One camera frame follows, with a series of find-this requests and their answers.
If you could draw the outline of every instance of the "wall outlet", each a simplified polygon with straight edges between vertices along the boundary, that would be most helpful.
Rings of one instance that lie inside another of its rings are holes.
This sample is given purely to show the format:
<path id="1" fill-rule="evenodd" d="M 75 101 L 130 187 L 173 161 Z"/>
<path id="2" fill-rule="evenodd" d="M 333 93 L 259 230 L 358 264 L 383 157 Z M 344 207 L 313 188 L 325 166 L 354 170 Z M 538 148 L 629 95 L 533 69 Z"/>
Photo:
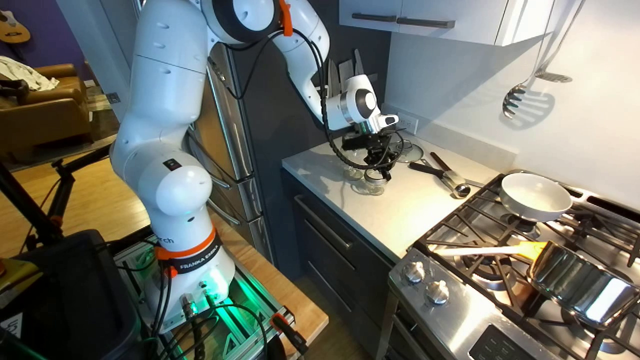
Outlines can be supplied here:
<path id="1" fill-rule="evenodd" d="M 418 131 L 418 119 L 411 115 L 398 112 L 398 122 L 396 124 L 398 129 L 404 129 L 406 132 L 414 134 Z"/>

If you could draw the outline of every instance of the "kitchen cabinet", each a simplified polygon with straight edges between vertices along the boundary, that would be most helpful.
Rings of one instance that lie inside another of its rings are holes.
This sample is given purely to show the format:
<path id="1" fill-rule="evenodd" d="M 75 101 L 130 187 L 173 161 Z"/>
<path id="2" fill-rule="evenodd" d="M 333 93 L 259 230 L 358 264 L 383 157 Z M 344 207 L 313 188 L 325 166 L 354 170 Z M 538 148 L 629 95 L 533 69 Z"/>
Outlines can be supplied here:
<path id="1" fill-rule="evenodd" d="M 282 171 L 306 274 L 375 356 L 393 262 L 311 191 Z"/>
<path id="2" fill-rule="evenodd" d="M 553 2 L 340 0 L 340 24 L 505 46 L 542 35 Z"/>

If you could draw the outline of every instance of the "stove knob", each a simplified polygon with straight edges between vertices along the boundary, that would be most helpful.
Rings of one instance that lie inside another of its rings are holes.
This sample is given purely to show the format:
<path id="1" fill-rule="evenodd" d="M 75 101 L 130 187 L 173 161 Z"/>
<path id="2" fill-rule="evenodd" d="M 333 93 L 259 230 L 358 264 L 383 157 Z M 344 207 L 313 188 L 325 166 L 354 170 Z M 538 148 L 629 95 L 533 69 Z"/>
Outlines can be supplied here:
<path id="1" fill-rule="evenodd" d="M 442 305 L 449 300 L 449 288 L 444 280 L 434 281 L 427 284 L 425 290 L 426 298 L 436 305 Z"/>
<path id="2" fill-rule="evenodd" d="M 402 273 L 407 281 L 417 284 L 424 280 L 424 264 L 421 261 L 408 263 L 402 269 Z"/>

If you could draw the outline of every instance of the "brown leather armchair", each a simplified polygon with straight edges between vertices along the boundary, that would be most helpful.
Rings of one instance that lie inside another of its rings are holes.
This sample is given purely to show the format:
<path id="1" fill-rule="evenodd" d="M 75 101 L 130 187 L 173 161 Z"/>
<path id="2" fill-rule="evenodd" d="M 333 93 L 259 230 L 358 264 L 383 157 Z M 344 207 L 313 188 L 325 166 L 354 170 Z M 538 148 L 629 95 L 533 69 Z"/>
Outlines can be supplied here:
<path id="1" fill-rule="evenodd" d="M 91 140 L 86 88 L 74 66 L 51 65 L 35 70 L 60 83 L 53 90 L 1 99 L 0 151 L 11 153 L 75 135 Z"/>

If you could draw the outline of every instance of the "white robotic arm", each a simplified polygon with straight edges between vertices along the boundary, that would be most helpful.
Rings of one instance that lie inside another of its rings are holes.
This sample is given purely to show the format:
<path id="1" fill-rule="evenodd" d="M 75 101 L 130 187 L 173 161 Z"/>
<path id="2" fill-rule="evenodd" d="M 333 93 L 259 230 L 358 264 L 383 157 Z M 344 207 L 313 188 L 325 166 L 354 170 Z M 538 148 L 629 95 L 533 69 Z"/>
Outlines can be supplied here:
<path id="1" fill-rule="evenodd" d="M 160 332 L 184 321 L 180 302 L 186 295 L 198 307 L 207 307 L 203 289 L 217 301 L 225 299 L 235 273 L 205 205 L 211 178 L 181 149 L 189 124 L 200 114 L 209 51 L 217 42 L 245 44 L 268 37 L 280 28 L 280 11 L 278 0 L 148 0 L 140 13 L 131 98 L 111 163 L 149 214 L 160 244 L 156 256 L 171 266 L 169 294 L 160 289 L 158 277 L 145 281 L 141 313 L 147 323 L 158 303 L 170 297 Z M 307 0 L 292 0 L 289 13 L 292 27 L 315 43 L 324 62 L 329 36 L 316 12 Z M 395 115 L 380 113 L 365 75 L 349 79 L 344 93 L 326 99 L 324 117 L 311 81 L 318 68 L 309 44 L 298 34 L 273 41 L 301 98 L 331 130 L 359 124 L 363 133 L 376 134 L 397 122 Z"/>

